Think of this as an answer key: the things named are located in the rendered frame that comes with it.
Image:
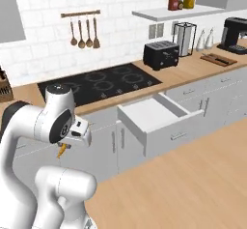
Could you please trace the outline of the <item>black coffee machine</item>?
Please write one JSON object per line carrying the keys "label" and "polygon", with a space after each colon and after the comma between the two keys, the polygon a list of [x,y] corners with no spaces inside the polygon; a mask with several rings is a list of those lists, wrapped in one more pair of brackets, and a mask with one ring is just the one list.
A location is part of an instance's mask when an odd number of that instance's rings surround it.
{"label": "black coffee machine", "polygon": [[238,55],[247,54],[247,47],[237,44],[239,34],[246,32],[246,18],[228,17],[224,23],[221,42],[217,45],[217,47]]}

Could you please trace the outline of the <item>narrow grey cupboard door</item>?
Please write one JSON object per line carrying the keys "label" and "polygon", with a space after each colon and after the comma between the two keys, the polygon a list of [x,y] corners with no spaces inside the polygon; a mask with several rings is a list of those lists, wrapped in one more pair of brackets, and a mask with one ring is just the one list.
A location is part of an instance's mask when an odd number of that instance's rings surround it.
{"label": "narrow grey cupboard door", "polygon": [[[122,149],[121,129],[124,128],[124,149]],[[141,164],[146,158],[143,155],[144,147],[132,134],[132,132],[121,122],[116,123],[117,145],[118,145],[118,169],[122,173],[130,168]]]}

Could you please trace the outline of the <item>white shaker bottle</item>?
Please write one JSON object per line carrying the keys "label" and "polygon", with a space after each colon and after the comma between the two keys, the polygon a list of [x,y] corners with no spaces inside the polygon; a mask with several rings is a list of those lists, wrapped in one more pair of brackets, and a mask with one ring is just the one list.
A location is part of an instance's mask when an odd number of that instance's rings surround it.
{"label": "white shaker bottle", "polygon": [[202,31],[200,37],[198,38],[198,42],[196,45],[196,50],[201,51],[205,48],[205,31]]}
{"label": "white shaker bottle", "polygon": [[205,49],[211,49],[213,46],[213,29],[210,29],[209,35],[206,38]]}

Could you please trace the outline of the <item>wooden hanging ladle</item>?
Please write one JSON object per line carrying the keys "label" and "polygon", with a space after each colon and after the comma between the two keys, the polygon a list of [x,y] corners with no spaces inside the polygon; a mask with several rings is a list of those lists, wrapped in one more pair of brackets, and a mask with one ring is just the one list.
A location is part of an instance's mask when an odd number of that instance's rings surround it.
{"label": "wooden hanging ladle", "polygon": [[79,48],[84,48],[85,47],[85,42],[83,41],[83,37],[82,37],[82,25],[81,25],[81,20],[78,20],[78,27],[79,27],[79,35],[80,35],[80,41],[78,43],[78,47]]}

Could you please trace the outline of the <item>black toaster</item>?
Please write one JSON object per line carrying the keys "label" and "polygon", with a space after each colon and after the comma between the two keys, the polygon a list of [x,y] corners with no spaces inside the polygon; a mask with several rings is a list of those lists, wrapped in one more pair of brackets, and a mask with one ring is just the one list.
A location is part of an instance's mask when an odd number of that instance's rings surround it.
{"label": "black toaster", "polygon": [[175,67],[178,64],[179,45],[169,41],[146,43],[143,62],[154,71]]}

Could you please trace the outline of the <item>wide grey cupboard door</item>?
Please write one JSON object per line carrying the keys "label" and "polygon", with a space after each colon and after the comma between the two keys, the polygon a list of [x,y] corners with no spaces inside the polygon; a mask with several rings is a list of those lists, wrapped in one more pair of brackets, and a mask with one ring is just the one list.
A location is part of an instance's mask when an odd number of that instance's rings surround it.
{"label": "wide grey cupboard door", "polygon": [[99,183],[117,175],[117,143],[116,153],[113,154],[112,131],[116,135],[115,125],[94,130],[91,146],[72,145],[62,154],[61,165],[88,172],[94,175]]}

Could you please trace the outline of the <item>wooden hanging spatula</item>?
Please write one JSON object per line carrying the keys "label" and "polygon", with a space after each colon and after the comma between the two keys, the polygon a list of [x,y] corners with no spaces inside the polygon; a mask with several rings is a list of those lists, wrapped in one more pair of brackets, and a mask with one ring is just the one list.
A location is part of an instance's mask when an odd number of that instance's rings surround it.
{"label": "wooden hanging spatula", "polygon": [[93,48],[100,48],[99,39],[97,37],[97,29],[96,29],[96,18],[94,17],[94,31],[95,31],[95,38],[93,42]]}

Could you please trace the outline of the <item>small wooden hanging spoon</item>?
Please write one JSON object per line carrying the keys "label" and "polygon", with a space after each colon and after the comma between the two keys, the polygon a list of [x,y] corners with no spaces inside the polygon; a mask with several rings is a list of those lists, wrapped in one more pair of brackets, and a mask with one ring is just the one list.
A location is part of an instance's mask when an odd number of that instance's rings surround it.
{"label": "small wooden hanging spoon", "polygon": [[73,23],[72,23],[71,20],[70,20],[70,28],[71,28],[71,33],[72,33],[72,39],[71,39],[70,43],[71,43],[72,45],[77,45],[77,39],[74,37]]}

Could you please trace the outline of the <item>wooden cutting board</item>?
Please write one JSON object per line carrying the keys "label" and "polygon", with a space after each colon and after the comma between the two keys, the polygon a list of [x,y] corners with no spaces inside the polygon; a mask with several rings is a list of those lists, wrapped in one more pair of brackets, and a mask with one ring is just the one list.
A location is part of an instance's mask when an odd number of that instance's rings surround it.
{"label": "wooden cutting board", "polygon": [[216,64],[221,67],[227,67],[236,63],[236,60],[234,59],[226,58],[224,56],[220,56],[213,53],[203,54],[201,56],[201,59],[209,61],[210,63]]}

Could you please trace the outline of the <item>white paper towel roll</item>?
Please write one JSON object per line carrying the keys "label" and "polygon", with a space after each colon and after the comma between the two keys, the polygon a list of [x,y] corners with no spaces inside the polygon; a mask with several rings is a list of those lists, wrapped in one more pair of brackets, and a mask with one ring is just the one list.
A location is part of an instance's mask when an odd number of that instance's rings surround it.
{"label": "white paper towel roll", "polygon": [[178,28],[178,39],[177,44],[179,45],[179,55],[186,56],[188,54],[190,39],[191,39],[192,27],[183,27]]}

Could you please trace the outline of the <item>wooden knife block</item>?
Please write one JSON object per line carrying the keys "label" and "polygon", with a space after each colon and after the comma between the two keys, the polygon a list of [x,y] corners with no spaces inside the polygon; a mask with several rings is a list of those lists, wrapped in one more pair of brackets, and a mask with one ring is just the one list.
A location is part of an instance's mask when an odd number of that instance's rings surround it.
{"label": "wooden knife block", "polygon": [[0,67],[0,102],[14,99],[13,90],[6,73]]}

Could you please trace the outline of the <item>black hob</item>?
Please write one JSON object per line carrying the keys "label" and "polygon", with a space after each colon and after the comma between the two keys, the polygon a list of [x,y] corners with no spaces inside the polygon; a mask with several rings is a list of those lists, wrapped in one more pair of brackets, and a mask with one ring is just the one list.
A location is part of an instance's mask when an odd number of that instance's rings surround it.
{"label": "black hob", "polygon": [[73,92],[76,106],[81,106],[154,86],[160,84],[160,81],[128,63],[41,82],[38,87],[43,97],[45,88],[52,84],[68,85]]}

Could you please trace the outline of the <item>white wall shelf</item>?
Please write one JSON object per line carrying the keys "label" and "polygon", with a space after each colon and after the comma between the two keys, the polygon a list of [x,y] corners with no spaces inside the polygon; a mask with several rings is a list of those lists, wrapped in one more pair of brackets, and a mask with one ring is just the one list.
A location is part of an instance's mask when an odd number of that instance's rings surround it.
{"label": "white wall shelf", "polygon": [[224,9],[214,8],[203,5],[196,5],[193,9],[182,9],[169,11],[167,8],[148,9],[142,11],[133,11],[132,14],[148,19],[154,22],[194,17],[206,14],[218,14],[224,12]]}

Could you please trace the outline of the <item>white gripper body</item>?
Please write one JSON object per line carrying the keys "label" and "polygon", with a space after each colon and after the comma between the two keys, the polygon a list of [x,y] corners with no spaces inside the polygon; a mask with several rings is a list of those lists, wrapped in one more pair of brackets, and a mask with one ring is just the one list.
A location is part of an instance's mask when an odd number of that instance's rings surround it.
{"label": "white gripper body", "polygon": [[89,147],[92,142],[92,134],[89,130],[86,130],[84,133],[70,131],[65,137],[65,142],[70,145]]}

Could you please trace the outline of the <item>wooden utensil rail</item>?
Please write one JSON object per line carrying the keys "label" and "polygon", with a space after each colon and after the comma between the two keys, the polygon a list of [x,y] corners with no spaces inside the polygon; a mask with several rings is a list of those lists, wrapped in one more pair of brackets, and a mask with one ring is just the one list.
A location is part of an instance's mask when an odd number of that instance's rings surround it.
{"label": "wooden utensil rail", "polygon": [[90,15],[90,14],[100,14],[100,13],[101,13],[100,10],[86,11],[86,12],[76,12],[76,13],[66,13],[66,14],[61,14],[61,18],[81,16],[81,15]]}

